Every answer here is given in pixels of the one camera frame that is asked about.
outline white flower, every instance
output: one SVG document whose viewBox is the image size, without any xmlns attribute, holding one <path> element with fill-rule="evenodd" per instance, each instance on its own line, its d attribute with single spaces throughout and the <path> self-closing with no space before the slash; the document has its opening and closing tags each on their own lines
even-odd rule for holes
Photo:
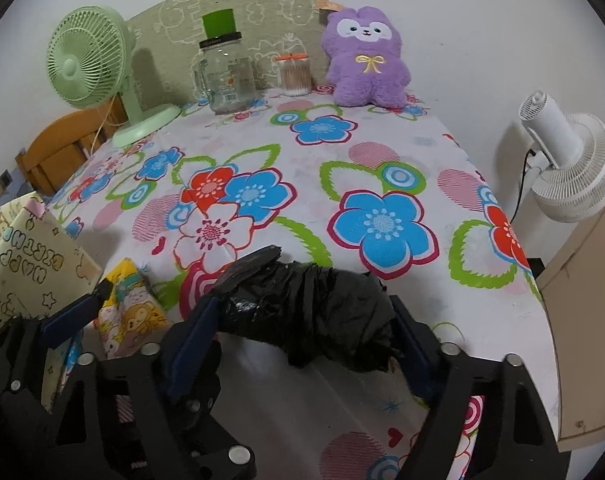
<svg viewBox="0 0 605 480">
<path fill-rule="evenodd" d="M 180 226 L 183 236 L 174 248 L 174 254 L 183 269 L 202 261 L 208 274 L 236 260 L 237 250 L 251 243 L 253 219 L 236 217 L 237 203 L 215 203 L 207 213 L 194 209 Z"/>
</svg>

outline table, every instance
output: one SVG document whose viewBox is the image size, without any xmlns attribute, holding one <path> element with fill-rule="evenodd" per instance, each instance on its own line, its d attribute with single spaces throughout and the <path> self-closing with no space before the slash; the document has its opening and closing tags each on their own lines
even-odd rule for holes
<svg viewBox="0 0 605 480">
<path fill-rule="evenodd" d="M 50 210 L 105 270 L 132 258 L 173 321 L 227 264 L 269 244 L 288 259 L 370 270 L 442 341 L 521 355 L 557 434 L 551 331 L 489 186 L 411 92 L 398 110 L 339 108 L 331 92 L 269 91 L 228 116 L 189 104 L 136 144 L 107 142 Z M 394 478 L 426 415 L 396 367 L 356 374 L 318 359 L 298 370 L 277 348 L 220 339 L 214 416 L 252 447 L 259 478 Z M 470 399 L 453 480 L 481 407 Z"/>
</svg>

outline green lid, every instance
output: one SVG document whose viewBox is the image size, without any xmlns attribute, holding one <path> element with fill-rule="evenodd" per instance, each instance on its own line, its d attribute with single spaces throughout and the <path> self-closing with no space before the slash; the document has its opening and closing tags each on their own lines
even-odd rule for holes
<svg viewBox="0 0 605 480">
<path fill-rule="evenodd" d="M 202 17 L 207 38 L 217 38 L 231 32 L 236 32 L 236 20 L 233 9 L 215 10 Z"/>
</svg>

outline black jar lid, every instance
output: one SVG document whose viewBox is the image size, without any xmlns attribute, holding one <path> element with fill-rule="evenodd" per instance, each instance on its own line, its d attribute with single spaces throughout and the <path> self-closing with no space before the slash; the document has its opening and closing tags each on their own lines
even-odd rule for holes
<svg viewBox="0 0 605 480">
<path fill-rule="evenodd" d="M 200 48 L 209 48 L 211 46 L 219 45 L 221 43 L 227 43 L 228 41 L 236 41 L 242 38 L 241 32 L 230 32 L 223 34 L 222 36 L 216 36 L 215 38 L 209 38 L 208 40 L 202 40 L 198 45 Z"/>
</svg>

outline black cable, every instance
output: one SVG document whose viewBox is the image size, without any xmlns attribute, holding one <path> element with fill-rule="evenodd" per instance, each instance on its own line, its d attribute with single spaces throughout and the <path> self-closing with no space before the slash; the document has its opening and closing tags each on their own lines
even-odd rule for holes
<svg viewBox="0 0 605 480">
<path fill-rule="evenodd" d="M 515 211 L 513 212 L 513 216 L 509 221 L 510 224 L 515 220 L 515 216 L 518 214 L 518 209 L 520 208 L 520 201 L 522 200 L 522 187 L 524 186 L 524 176 L 527 174 L 527 160 L 530 155 L 535 155 L 534 150 L 527 150 L 527 154 L 524 155 L 524 164 L 522 165 L 522 178 L 520 179 L 520 189 L 518 190 L 518 202 L 515 205 Z"/>
</svg>

